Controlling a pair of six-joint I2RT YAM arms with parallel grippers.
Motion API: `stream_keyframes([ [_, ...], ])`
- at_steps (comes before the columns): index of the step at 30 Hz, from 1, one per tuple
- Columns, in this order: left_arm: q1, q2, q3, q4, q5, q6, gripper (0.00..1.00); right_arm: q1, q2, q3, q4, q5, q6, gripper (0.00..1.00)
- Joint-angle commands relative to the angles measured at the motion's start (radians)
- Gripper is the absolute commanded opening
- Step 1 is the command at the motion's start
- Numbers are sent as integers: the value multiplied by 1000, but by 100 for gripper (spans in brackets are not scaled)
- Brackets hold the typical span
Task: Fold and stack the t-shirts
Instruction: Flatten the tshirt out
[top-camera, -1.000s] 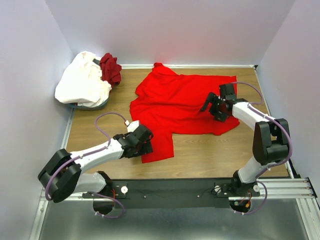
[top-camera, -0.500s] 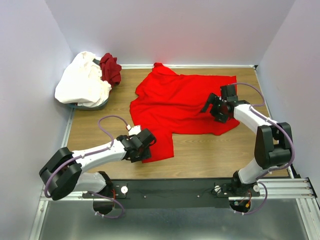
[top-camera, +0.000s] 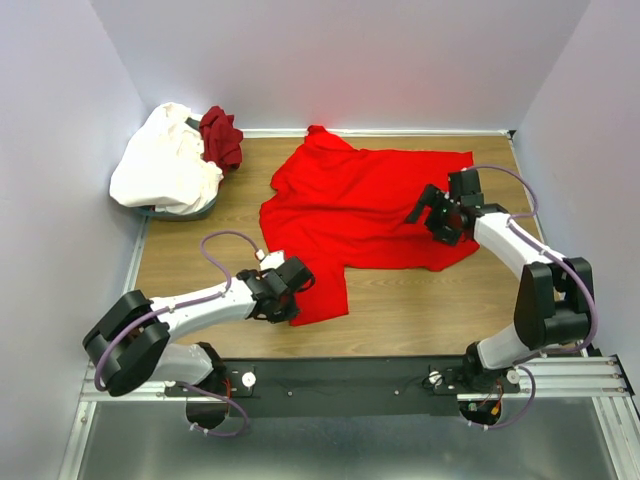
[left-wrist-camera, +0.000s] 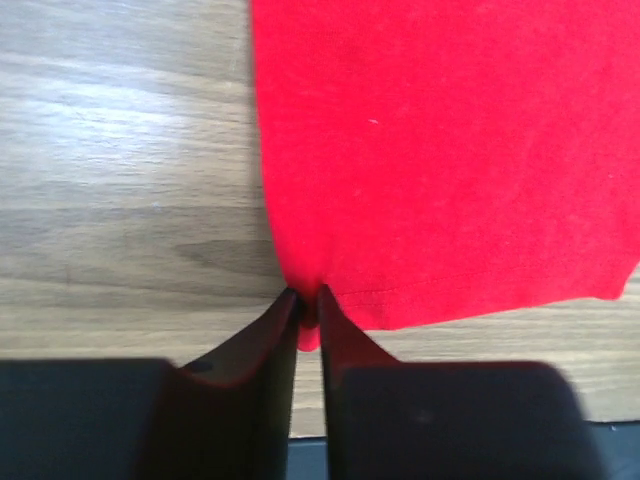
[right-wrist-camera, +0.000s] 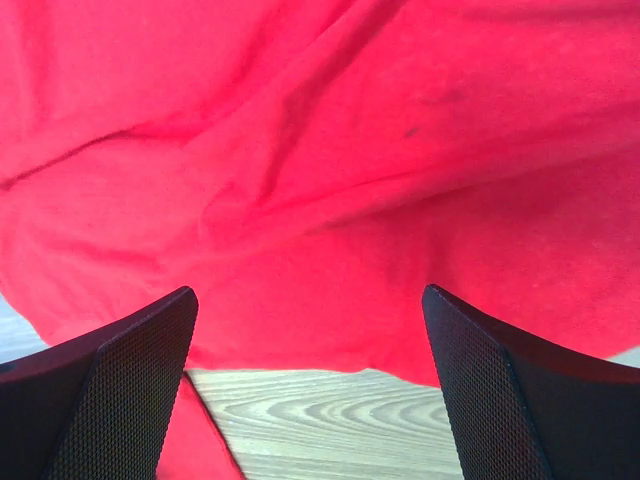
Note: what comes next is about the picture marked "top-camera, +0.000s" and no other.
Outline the bright red t-shirt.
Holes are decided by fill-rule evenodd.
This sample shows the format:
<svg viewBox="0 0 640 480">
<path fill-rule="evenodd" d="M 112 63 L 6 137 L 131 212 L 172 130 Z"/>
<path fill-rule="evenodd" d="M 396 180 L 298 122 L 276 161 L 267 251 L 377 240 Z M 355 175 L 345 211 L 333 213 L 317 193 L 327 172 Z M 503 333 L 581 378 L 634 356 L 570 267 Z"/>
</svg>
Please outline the bright red t-shirt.
<svg viewBox="0 0 640 480">
<path fill-rule="evenodd" d="M 298 257 L 315 276 L 296 297 L 301 312 L 291 325 L 348 314 L 348 267 L 440 272 L 474 254 L 472 240 L 448 246 L 405 221 L 427 185 L 445 189 L 449 173 L 472 163 L 469 152 L 356 149 L 310 126 L 260 208 L 268 249 Z"/>
</svg>

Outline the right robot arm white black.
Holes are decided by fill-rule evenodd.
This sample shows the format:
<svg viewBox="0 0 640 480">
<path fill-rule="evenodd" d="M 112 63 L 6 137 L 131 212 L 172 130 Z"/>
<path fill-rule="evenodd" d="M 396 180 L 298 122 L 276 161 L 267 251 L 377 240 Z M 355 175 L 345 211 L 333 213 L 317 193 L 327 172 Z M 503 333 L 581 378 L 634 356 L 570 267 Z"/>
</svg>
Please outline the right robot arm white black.
<svg viewBox="0 0 640 480">
<path fill-rule="evenodd" d="M 518 218 L 485 201 L 476 167 L 449 173 L 445 190 L 426 185 L 408 214 L 407 223 L 422 221 L 437 242 L 475 241 L 519 280 L 511 325 L 469 345 L 452 374 L 431 374 L 434 383 L 452 380 L 480 392 L 518 364 L 544 353 L 575 353 L 593 341 L 599 317 L 590 263 L 545 245 Z"/>
</svg>

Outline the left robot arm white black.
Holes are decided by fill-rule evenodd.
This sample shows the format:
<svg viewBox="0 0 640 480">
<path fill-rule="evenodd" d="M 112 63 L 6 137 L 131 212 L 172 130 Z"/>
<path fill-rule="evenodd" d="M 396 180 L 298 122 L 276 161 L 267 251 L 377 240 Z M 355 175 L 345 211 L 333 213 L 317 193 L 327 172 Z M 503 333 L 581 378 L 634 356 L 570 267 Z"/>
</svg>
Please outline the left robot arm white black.
<svg viewBox="0 0 640 480">
<path fill-rule="evenodd" d="M 201 395 L 214 393 L 224 364 L 208 344 L 177 340 L 208 327 L 247 319 L 280 323 L 299 314 L 295 295 L 315 284 L 297 257 L 269 254 L 258 270 L 243 270 L 203 290 L 149 299 L 124 294 L 89 331 L 82 345 L 95 367 L 94 386 L 119 397 L 148 381 L 187 383 Z"/>
</svg>

